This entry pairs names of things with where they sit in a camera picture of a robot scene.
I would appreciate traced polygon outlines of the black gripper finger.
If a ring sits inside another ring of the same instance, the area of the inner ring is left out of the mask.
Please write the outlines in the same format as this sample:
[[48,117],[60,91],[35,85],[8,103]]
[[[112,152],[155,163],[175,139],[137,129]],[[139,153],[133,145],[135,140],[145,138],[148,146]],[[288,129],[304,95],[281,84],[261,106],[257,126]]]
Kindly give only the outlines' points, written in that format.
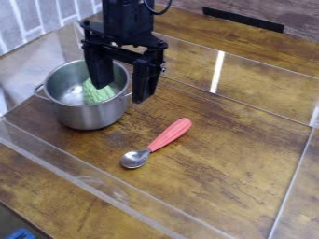
[[113,62],[101,48],[84,46],[84,60],[93,87],[100,90],[113,82]]
[[160,67],[147,59],[137,59],[133,63],[132,101],[140,104],[156,91],[160,78]]

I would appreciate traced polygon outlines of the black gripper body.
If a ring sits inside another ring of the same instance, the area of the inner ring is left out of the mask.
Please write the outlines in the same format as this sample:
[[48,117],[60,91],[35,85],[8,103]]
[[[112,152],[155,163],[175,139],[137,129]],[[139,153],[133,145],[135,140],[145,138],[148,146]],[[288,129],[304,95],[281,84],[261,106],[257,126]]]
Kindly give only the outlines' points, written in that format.
[[163,66],[168,44],[153,35],[153,20],[105,20],[80,23],[84,29],[84,60],[89,66],[105,66],[117,60],[132,64],[145,58],[152,65]]

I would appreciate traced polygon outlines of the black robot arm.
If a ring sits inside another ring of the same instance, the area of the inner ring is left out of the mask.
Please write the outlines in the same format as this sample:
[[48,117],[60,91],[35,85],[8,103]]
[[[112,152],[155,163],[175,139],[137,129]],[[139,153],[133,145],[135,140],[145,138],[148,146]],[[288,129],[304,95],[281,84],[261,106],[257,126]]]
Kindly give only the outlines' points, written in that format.
[[153,36],[155,0],[103,0],[103,21],[84,20],[84,61],[97,90],[115,81],[113,61],[133,66],[132,101],[140,104],[156,91],[168,44]]

